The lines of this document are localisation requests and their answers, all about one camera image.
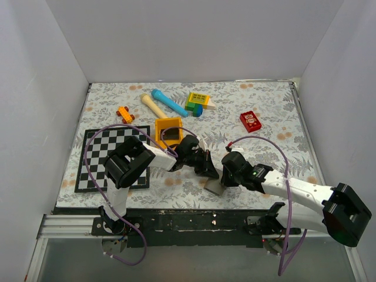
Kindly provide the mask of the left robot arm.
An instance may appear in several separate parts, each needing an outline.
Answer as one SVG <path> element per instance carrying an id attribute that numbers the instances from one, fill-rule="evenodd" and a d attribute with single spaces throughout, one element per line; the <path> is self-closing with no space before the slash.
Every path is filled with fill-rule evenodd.
<path id="1" fill-rule="evenodd" d="M 100 208 L 100 216 L 110 234 L 118 235 L 125 229 L 126 201 L 129 188 L 139 180 L 148 167 L 168 172 L 183 166 L 194 168 L 198 176 L 219 179 L 204 142 L 193 135 L 185 136 L 178 145 L 173 145 L 175 155 L 167 149 L 160 150 L 128 136 L 124 143 L 112 151 L 104 161 L 107 178 L 106 205 Z"/>

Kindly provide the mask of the yellow toy bin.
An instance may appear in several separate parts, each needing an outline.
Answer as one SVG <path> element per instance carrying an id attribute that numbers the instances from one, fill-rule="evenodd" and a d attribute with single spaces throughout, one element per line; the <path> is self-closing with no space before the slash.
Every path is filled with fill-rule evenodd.
<path id="1" fill-rule="evenodd" d="M 170 117 L 155 120 L 155 141 L 163 149 L 167 146 L 178 145 L 183 139 L 183 126 L 180 117 Z"/>

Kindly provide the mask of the grey card holder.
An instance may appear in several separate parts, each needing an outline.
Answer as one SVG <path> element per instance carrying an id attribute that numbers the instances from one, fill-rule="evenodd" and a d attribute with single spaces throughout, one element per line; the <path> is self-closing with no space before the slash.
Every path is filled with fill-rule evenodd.
<path id="1" fill-rule="evenodd" d="M 226 187 L 221 183 L 220 179 L 209 178 L 204 185 L 204 189 L 217 196 L 221 196 Z"/>

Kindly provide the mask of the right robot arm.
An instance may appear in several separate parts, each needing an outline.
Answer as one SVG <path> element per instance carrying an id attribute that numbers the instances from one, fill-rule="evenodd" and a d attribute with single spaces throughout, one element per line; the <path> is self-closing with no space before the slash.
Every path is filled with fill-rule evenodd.
<path id="1" fill-rule="evenodd" d="M 332 187 L 286 179 L 270 166 L 252 166 L 239 152 L 228 153 L 221 163 L 221 183 L 226 187 L 242 185 L 247 190 L 291 199 L 302 205 L 303 210 L 292 215 L 293 228 L 327 232 L 337 242 L 355 247 L 372 217 L 369 208 L 347 184 Z"/>

